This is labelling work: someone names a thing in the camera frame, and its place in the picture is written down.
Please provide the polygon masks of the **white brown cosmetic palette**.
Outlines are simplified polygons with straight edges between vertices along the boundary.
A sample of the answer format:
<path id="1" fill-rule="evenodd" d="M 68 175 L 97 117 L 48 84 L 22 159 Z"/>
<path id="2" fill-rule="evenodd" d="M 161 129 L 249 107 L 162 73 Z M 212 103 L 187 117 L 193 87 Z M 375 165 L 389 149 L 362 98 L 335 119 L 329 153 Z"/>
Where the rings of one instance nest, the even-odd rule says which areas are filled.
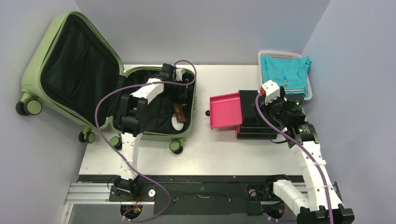
<path id="1" fill-rule="evenodd" d="M 181 131 L 184 125 L 187 123 L 183 108 L 180 104 L 173 104 L 174 113 L 171 117 L 171 124 L 176 131 Z"/>

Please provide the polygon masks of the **green hard-shell suitcase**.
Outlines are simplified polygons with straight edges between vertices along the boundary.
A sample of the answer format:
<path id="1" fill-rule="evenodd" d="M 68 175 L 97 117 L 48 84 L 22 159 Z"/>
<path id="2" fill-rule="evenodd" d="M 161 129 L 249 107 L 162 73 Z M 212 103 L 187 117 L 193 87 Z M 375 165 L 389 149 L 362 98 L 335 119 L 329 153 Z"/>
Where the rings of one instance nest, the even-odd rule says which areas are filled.
<path id="1" fill-rule="evenodd" d="M 120 130 L 114 118 L 121 96 L 160 72 L 162 67 L 125 70 L 120 57 L 91 21 L 80 12 L 54 18 L 30 60 L 21 80 L 22 98 L 16 103 L 21 116 L 38 115 L 44 106 L 83 126 L 78 140 L 93 143 L 98 129 L 111 126 L 117 133 L 111 143 L 121 147 Z M 196 73 L 189 79 L 187 99 L 173 99 L 165 88 L 151 104 L 149 117 L 155 129 L 144 132 L 145 140 L 167 141 L 180 154 L 192 125 L 196 96 Z M 181 131 L 171 124 L 173 104 L 182 106 L 187 123 Z"/>

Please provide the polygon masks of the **white perforated plastic basket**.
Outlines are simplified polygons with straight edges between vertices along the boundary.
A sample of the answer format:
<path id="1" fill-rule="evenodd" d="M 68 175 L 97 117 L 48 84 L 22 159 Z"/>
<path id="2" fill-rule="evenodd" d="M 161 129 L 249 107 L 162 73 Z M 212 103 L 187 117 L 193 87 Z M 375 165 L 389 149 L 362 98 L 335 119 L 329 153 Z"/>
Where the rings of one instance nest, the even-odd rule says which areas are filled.
<path id="1" fill-rule="evenodd" d="M 259 71 L 260 71 L 260 76 L 262 79 L 262 83 L 264 83 L 263 81 L 263 77 L 262 77 L 262 71 L 261 71 L 261 66 L 260 66 L 260 57 L 264 56 L 264 55 L 268 55 L 274 58 L 281 58 L 281 59 L 293 59 L 293 58 L 302 58 L 303 56 L 301 56 L 300 54 L 297 53 L 291 53 L 291 52 L 284 52 L 284 51 L 275 51 L 275 50 L 262 50 L 258 53 L 258 65 L 259 65 Z M 304 100 L 310 100 L 312 99 L 312 89 L 311 89 L 311 84 L 310 84 L 310 80 L 309 77 L 307 78 L 307 88 L 308 88 L 308 93 L 307 96 L 304 97 Z"/>

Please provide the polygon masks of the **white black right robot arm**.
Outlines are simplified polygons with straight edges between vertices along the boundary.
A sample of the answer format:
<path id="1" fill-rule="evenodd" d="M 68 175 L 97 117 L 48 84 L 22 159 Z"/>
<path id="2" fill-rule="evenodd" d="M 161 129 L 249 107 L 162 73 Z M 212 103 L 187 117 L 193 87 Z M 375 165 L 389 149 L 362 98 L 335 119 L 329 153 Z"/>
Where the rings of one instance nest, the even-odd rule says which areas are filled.
<path id="1" fill-rule="evenodd" d="M 330 181 L 316 129 L 305 120 L 303 102 L 297 94 L 263 95 L 255 102 L 264 122 L 286 139 L 307 189 L 305 196 L 281 177 L 264 185 L 264 195 L 269 199 L 279 197 L 293 210 L 298 224 L 351 224 L 354 212 L 344 207 Z"/>

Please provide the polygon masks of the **black and pink storage organizer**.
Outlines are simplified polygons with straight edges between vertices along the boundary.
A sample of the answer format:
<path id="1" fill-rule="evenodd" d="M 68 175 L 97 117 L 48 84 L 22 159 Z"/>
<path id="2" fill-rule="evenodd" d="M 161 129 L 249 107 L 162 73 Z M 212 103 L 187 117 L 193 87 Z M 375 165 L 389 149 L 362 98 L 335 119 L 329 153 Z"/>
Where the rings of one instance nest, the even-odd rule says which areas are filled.
<path id="1" fill-rule="evenodd" d="M 210 128 L 235 129 L 240 140 L 275 140 L 278 133 L 260 117 L 255 107 L 257 91 L 239 90 L 235 93 L 213 96 L 209 99 Z"/>

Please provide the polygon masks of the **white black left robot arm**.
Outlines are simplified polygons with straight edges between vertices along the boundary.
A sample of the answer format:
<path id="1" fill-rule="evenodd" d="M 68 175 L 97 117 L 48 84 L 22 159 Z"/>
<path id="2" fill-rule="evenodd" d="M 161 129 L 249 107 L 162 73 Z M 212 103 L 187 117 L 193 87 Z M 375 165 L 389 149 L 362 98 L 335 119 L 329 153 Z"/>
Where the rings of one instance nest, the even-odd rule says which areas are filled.
<path id="1" fill-rule="evenodd" d="M 165 90 L 166 84 L 189 86 L 184 81 L 184 68 L 164 64 L 161 71 L 149 78 L 146 83 L 137 85 L 138 89 L 121 96 L 118 113 L 114 118 L 121 133 L 121 163 L 114 185 L 121 195 L 129 201 L 139 196 L 140 186 L 135 168 L 140 140 L 144 132 L 155 129 L 154 119 L 149 117 L 152 101 Z"/>

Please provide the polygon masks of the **teal garment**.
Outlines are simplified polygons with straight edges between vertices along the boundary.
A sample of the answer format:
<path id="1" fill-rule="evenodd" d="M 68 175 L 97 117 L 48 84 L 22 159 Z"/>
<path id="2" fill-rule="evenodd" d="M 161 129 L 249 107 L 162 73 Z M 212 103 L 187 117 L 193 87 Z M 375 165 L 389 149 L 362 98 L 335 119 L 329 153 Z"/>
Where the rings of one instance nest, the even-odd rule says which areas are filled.
<path id="1" fill-rule="evenodd" d="M 287 93 L 307 96 L 310 57 L 281 59 L 264 55 L 260 57 L 260 66 L 264 82 L 271 80 L 282 86 Z"/>

